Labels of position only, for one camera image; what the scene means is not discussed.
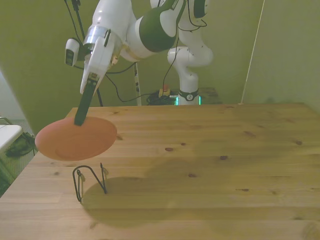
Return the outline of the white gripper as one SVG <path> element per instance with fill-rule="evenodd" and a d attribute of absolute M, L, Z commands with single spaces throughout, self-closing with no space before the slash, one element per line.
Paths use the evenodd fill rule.
<path fill-rule="evenodd" d="M 80 85 L 82 97 L 74 118 L 76 126 L 82 126 L 85 122 L 94 93 L 107 71 L 117 63 L 118 58 L 119 37 L 108 29 L 105 37 L 99 36 L 97 38 L 92 54 L 84 64 Z"/>

